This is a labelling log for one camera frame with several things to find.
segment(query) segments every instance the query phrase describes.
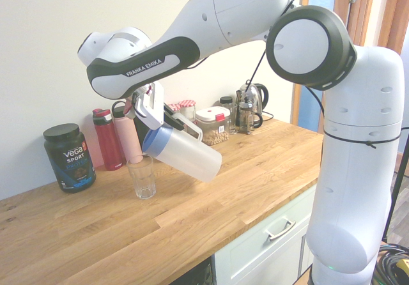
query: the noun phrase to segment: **protein powder container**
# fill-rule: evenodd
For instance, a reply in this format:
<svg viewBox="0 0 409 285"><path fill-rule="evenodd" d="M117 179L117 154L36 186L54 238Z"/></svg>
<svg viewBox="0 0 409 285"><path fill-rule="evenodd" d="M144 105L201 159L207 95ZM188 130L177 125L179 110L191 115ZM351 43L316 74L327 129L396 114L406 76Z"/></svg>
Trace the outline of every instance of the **protein powder container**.
<svg viewBox="0 0 409 285"><path fill-rule="evenodd" d="M57 125L43 133L44 148L62 191L75 193L96 178L85 137L74 123Z"/></svg>

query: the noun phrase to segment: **pink water bottle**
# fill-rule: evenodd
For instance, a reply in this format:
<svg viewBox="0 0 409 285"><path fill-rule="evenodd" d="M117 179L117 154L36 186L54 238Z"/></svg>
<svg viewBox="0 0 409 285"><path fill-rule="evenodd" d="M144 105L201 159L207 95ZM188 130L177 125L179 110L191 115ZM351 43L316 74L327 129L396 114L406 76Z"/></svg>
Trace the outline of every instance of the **pink water bottle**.
<svg viewBox="0 0 409 285"><path fill-rule="evenodd" d="M136 132L135 123L132 119L126 117L123 113L125 106L116 107L122 101L117 101L112 105L112 114L114 115L114 125L123 153L127 162L132 158L142 155L141 145Z"/></svg>
<svg viewBox="0 0 409 285"><path fill-rule="evenodd" d="M98 142L108 171L117 170L122 166L120 144L116 138L112 114L109 109L94 109L92 115Z"/></svg>

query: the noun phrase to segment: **red water bottle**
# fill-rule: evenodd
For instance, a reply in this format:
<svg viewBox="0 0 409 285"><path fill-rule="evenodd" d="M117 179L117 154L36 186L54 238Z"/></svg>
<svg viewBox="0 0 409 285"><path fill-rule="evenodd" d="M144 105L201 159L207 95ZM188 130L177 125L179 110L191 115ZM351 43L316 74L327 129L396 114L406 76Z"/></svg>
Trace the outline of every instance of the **red water bottle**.
<svg viewBox="0 0 409 285"><path fill-rule="evenodd" d="M102 110L98 108L92 112L105 168L108 171L117 170L122 166L122 156L120 144L115 134L111 111L109 109Z"/></svg>

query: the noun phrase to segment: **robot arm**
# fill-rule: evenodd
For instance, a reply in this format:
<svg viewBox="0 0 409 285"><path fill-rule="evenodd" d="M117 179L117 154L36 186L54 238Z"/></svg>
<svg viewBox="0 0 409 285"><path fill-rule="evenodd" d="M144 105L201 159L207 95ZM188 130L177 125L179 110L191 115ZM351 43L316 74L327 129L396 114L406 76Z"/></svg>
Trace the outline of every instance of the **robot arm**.
<svg viewBox="0 0 409 285"><path fill-rule="evenodd" d="M153 45L145 34L128 27L119 33L90 34L78 55L99 95L113 100L127 98L137 88L220 50L265 41L289 1L190 0Z"/></svg>
<svg viewBox="0 0 409 285"><path fill-rule="evenodd" d="M313 281L369 285L390 206L403 65L390 50L355 48L341 19L324 8L298 7L281 17L289 2L190 0L153 45L128 27L91 34L79 57L99 95L136 96L137 115L145 123L153 118L147 125L156 129L164 115L157 80L228 47L266 41L278 76L328 93L323 161L307 232Z"/></svg>

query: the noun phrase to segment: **black lid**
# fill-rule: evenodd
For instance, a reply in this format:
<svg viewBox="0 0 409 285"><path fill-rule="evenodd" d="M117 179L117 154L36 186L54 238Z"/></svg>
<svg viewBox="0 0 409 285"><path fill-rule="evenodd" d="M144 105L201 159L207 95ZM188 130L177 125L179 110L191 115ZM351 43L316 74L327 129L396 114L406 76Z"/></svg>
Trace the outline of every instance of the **black lid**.
<svg viewBox="0 0 409 285"><path fill-rule="evenodd" d="M220 103L221 104L228 104L228 103L233 103L233 99L231 96L222 96L220 98Z"/></svg>
<svg viewBox="0 0 409 285"><path fill-rule="evenodd" d="M125 117L123 113L124 109L125 109L125 106L119 106L119 107L112 108L112 115L114 116L114 118L118 119L118 118Z"/></svg>
<svg viewBox="0 0 409 285"><path fill-rule="evenodd" d="M48 141L65 141L79 135L79 126L75 123L66 123L50 127L43 133L44 139Z"/></svg>

